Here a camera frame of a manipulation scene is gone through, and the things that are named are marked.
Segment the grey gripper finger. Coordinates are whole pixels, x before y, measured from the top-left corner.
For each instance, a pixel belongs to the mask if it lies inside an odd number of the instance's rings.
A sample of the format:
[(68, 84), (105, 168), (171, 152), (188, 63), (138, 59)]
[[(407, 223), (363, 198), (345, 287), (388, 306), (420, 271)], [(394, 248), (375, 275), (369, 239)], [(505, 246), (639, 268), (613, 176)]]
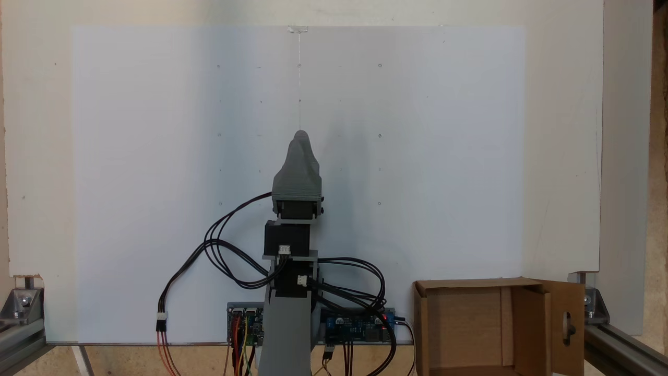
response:
[(303, 150), (304, 159), (310, 168), (311, 174), (320, 179), (320, 165), (315, 157), (313, 148), (311, 147), (310, 138), (306, 131), (301, 131), (301, 147)]
[(275, 175), (275, 181), (286, 179), (286, 177), (291, 176), (293, 173), (298, 173), (303, 168), (303, 164), (305, 163), (305, 153), (302, 146), (304, 135), (304, 131), (296, 131), (294, 133), (293, 139), (287, 148), (284, 164), (282, 164), (281, 169)]

